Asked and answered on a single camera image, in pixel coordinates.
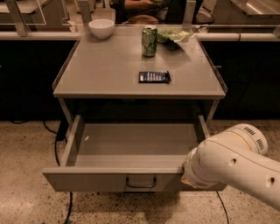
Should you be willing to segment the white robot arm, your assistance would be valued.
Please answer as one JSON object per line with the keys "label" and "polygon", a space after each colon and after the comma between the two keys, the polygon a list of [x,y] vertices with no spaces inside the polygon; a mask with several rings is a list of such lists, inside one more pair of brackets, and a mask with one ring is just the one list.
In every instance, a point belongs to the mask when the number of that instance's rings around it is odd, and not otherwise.
{"label": "white robot arm", "polygon": [[221,182],[280,210],[280,162],[265,156],[268,143],[242,123],[203,140],[184,163],[181,182],[206,189]]}

